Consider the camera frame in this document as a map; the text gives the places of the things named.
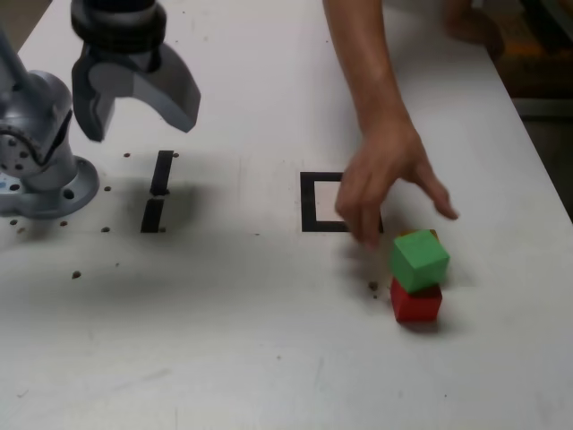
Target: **human arm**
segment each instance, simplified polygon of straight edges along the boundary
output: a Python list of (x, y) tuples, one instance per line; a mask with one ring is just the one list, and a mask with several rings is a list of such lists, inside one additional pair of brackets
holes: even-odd
[(389, 60), (381, 0), (323, 0), (352, 92), (363, 144), (343, 176), (336, 209), (359, 242), (379, 241), (380, 206), (399, 178), (419, 185), (445, 217), (458, 217), (434, 175)]

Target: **green cube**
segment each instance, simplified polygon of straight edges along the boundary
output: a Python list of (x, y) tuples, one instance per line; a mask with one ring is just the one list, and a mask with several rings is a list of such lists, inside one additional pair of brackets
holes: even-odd
[(430, 230), (416, 231), (394, 240), (390, 268), (409, 294), (444, 281), (448, 262), (448, 253)]

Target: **table surface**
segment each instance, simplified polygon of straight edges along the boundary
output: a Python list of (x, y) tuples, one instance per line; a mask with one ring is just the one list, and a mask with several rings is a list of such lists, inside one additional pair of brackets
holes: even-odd
[[(461, 218), (397, 184), (367, 254), (301, 231), (300, 172), (340, 172), (360, 142), (321, 2), (164, 3), (199, 123), (180, 133), (132, 100), (103, 144), (74, 123), (98, 196), (66, 227), (0, 222), (0, 428), (573, 426), (573, 227), (486, 53), (387, 8), (404, 99)], [(21, 57), (70, 85), (68, 7), (51, 4)], [(143, 235), (159, 150), (180, 155), (167, 232)], [(389, 305), (404, 228), (436, 228), (452, 255), (426, 330)]]

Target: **black line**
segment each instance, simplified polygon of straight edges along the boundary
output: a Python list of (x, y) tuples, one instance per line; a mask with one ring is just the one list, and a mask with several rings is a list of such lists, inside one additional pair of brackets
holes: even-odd
[(163, 212), (163, 199), (149, 199), (143, 213), (141, 222), (142, 233), (158, 233), (161, 222), (161, 212)]
[[(301, 172), (301, 217), (303, 232), (308, 233), (346, 233), (348, 227), (344, 221), (318, 221), (316, 219), (315, 182), (340, 182), (342, 173)], [(382, 218), (379, 231), (384, 233)]]
[(169, 182), (169, 173), (171, 172), (171, 163), (173, 162), (172, 150), (161, 150), (158, 154), (158, 161), (155, 164), (155, 173), (151, 180), (150, 193), (153, 196), (167, 195), (167, 183)]

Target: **wooden block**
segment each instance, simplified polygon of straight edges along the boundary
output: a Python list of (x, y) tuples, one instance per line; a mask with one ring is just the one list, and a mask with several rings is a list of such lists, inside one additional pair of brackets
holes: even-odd
[(409, 294), (440, 284), (446, 277), (448, 263), (448, 253), (429, 230), (394, 240), (390, 268)]
[(399, 323), (427, 323), (438, 318), (441, 290), (434, 285), (424, 291), (408, 294), (394, 278), (390, 288), (392, 307)]
[[(403, 232), (400, 233), (400, 236), (398, 236), (398, 237), (408, 236), (408, 235), (411, 235), (412, 233), (415, 233), (416, 231), (420, 231), (420, 230), (404, 230)], [(440, 242), (440, 238), (438, 237), (438, 233), (436, 232), (436, 230), (430, 230), (430, 233), (432, 233), (433, 236), (436, 239), (438, 239), (438, 242)]]

